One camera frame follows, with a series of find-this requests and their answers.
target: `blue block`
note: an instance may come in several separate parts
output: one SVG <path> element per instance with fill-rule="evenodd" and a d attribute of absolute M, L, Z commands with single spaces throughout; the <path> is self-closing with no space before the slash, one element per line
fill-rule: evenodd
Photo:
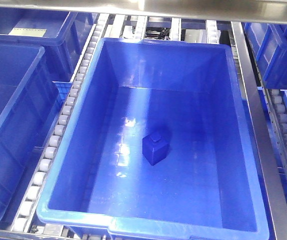
<path fill-rule="evenodd" d="M 167 157 L 168 149 L 169 143 L 157 131 L 142 139 L 142 154 L 152 166 Z"/>

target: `metal bar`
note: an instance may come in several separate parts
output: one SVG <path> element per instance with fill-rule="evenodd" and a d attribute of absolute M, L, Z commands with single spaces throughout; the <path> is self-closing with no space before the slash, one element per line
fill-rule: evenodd
<path fill-rule="evenodd" d="M 172 41 L 180 41 L 181 38 L 182 38 L 182 19 L 174 17 L 171 19 L 170 39 Z"/>
<path fill-rule="evenodd" d="M 125 16 L 126 15 L 119 14 L 115 16 L 109 35 L 110 38 L 119 38 L 121 36 L 124 27 Z"/>
<path fill-rule="evenodd" d="M 287 204 L 240 22 L 231 23 L 276 240 L 287 239 Z"/>
<path fill-rule="evenodd" d="M 209 44 L 218 44 L 218 29 L 217 22 L 214 20 L 205 21 L 205 29 L 207 31 L 207 43 Z"/>
<path fill-rule="evenodd" d="M 144 39 L 146 33 L 148 17 L 147 16 L 138 16 L 137 25 L 135 26 L 134 38 L 135 39 Z"/>
<path fill-rule="evenodd" d="M 287 0 L 0 0 L 0 7 L 287 24 Z"/>

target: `rack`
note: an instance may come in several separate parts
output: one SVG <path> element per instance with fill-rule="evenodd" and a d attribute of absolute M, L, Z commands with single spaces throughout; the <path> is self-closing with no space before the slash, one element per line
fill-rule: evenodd
<path fill-rule="evenodd" d="M 83 87 L 83 79 L 88 71 L 90 62 L 92 61 L 92 54 L 97 46 L 99 39 L 102 37 L 119 38 L 122 35 L 122 31 L 126 25 L 136 25 L 134 38 L 143 39 L 146 32 L 146 27 L 152 24 L 156 26 L 164 27 L 170 25 L 170 40 L 180 41 L 181 32 L 184 24 L 187 24 L 189 20 L 184 18 L 200 18 L 200 19 L 211 19 L 216 13 L 216 18 L 219 20 L 247 20 L 247 21 L 264 21 L 264 22 L 280 22 L 282 19 L 283 23 L 287 23 L 287 2 L 266 2 L 266 1 L 238 1 L 230 2 L 234 5 L 236 11 L 227 11 L 226 4 L 222 1 L 214 1 L 213 4 L 218 2 L 218 5 L 214 6 L 206 1 L 170 1 L 169 5 L 156 6 L 158 1 L 146 0 L 143 1 L 140 6 L 139 1 L 110 1 L 110 10 L 105 7 L 107 1 L 89 1 L 77 0 L 71 3 L 70 1 L 61 2 L 59 7 L 59 1 L 23 1 L 23 0 L 0 0 L 0 7 L 27 7 L 27 8 L 38 8 L 38 9 L 52 9 L 52 10 L 75 10 L 75 11 L 94 11 L 101 12 L 98 17 L 96 24 L 90 31 L 89 37 L 86 41 L 85 47 L 83 48 L 80 59 L 77 63 L 77 67 L 71 78 L 72 87 L 70 89 L 68 98 L 66 99 L 58 121 L 52 130 L 52 134 L 49 136 L 46 147 L 43 150 L 40 161 L 43 159 L 52 159 L 56 155 L 57 147 L 59 142 L 54 142 L 53 139 L 60 139 L 65 132 L 65 126 L 69 121 L 69 116 L 74 110 L 74 102 L 78 98 L 79 89 Z M 278 6 L 283 12 L 272 11 Z M 266 9 L 266 14 L 260 12 L 262 9 Z M 269 10 L 275 12 L 274 14 L 268 14 Z M 117 15 L 112 15 L 106 12 L 112 12 Z M 162 18 L 160 16 L 175 16 L 174 18 Z M 229 38 L 231 43 L 231 50 L 235 60 L 235 66 L 238 73 L 238 79 L 240 81 L 240 91 L 242 92 L 243 98 L 247 102 L 251 126 L 255 137 L 256 148 L 259 156 L 259 165 L 261 172 L 259 173 L 261 179 L 261 188 L 265 200 L 266 211 L 269 216 L 269 223 L 272 226 L 270 234 L 276 240 L 287 239 L 287 203 L 285 200 L 284 190 L 279 177 L 279 171 L 276 159 L 274 157 L 273 146 L 271 144 L 268 127 L 264 111 L 261 104 L 261 99 L 258 93 L 258 88 L 253 73 L 253 68 L 249 56 L 249 51 L 246 44 L 246 39 L 242 29 L 242 24 L 237 21 L 232 22 L 217 22 L 215 20 L 198 20 L 191 21 L 191 29 L 206 29 L 207 42 L 211 44 L 218 44 L 219 40 L 217 37 L 217 29 L 228 30 Z M 271 94 L 268 90 L 264 89 L 265 100 L 269 105 L 272 118 L 275 119 L 276 113 L 271 103 Z M 277 138 L 282 138 L 281 130 L 277 119 L 273 121 L 273 128 L 277 131 Z M 281 146 L 281 151 L 285 152 L 284 147 Z M 39 164 L 37 165 L 34 175 L 39 171 Z M 28 189 L 33 184 L 33 178 L 29 183 Z M 39 193 L 43 189 L 43 185 L 40 186 Z M 24 204 L 25 198 L 28 192 L 25 193 L 21 205 Z M 13 224 L 7 230 L 0 230 L 0 238 L 2 239 L 78 239 L 77 236 L 71 236 L 71 233 L 62 225 L 46 224 L 45 226 L 40 225 L 36 220 L 36 206 L 38 203 L 39 195 L 37 196 L 34 205 L 32 207 L 31 214 L 23 217 L 19 210 L 13 220 Z M 15 231 L 15 225 L 18 221 L 23 223 L 22 230 Z M 96 235 L 84 235 L 84 240 L 105 240 L 107 236 L 96 236 Z"/>

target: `white label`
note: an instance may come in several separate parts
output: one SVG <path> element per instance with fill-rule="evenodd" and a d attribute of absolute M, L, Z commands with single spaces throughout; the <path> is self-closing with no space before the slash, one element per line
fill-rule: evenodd
<path fill-rule="evenodd" d="M 47 29 L 37 29 L 37 28 L 20 28 L 14 27 L 8 35 L 13 36 L 29 36 L 29 37 L 43 37 Z"/>

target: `bin floor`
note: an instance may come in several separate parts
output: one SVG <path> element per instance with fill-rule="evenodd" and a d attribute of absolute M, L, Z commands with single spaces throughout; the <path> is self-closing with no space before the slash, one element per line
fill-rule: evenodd
<path fill-rule="evenodd" d="M 88 213 L 222 227 L 208 93 L 119 87 L 107 109 L 83 208 Z M 151 166 L 142 138 L 170 143 Z"/>

